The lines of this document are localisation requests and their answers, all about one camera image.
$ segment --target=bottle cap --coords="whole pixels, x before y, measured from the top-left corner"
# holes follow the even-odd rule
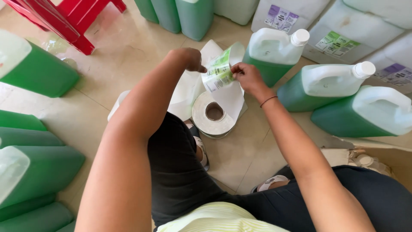
[[[308,31],[306,31],[305,29],[299,29],[295,33],[293,33],[290,40],[296,46],[304,46],[308,43],[309,37],[310,35]]]
[[[353,73],[358,78],[366,79],[376,72],[375,65],[369,61],[364,61],[359,64],[355,64],[353,67]]]

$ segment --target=person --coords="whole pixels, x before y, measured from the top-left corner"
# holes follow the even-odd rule
[[[244,63],[232,67],[234,78],[261,104],[289,166],[252,194],[221,190],[204,169],[204,147],[191,132],[198,133],[196,128],[166,112],[185,70],[206,72],[200,52],[170,51],[113,115],[87,180],[76,232],[148,232],[151,216],[162,232],[410,231],[411,193],[365,168],[331,168],[259,71]]]

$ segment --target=light green shirt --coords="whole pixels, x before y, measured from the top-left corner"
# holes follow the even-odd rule
[[[226,202],[205,204],[191,213],[159,226],[158,232],[288,232],[259,221],[245,209]]]

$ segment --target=red string bracelet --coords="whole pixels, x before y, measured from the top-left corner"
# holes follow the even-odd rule
[[[266,99],[264,102],[262,102],[262,104],[260,104],[260,107],[262,107],[263,104],[265,104],[267,101],[269,101],[270,99],[275,98],[275,97],[278,97],[278,96],[271,96],[270,98]]]

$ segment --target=label on container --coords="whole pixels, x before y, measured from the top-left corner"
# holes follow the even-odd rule
[[[327,36],[316,44],[316,47],[323,50],[326,54],[341,57],[358,45],[360,43],[330,31]]]
[[[284,8],[272,5],[267,13],[265,23],[278,30],[289,33],[298,18],[299,15],[294,14]]]
[[[232,47],[226,49],[220,56],[214,58],[208,66],[206,66],[207,73],[202,75],[202,79],[210,92],[217,91],[234,80],[229,65],[231,48]]]
[[[410,85],[412,84],[412,69],[400,64],[392,64],[377,71],[374,77],[396,86]]]

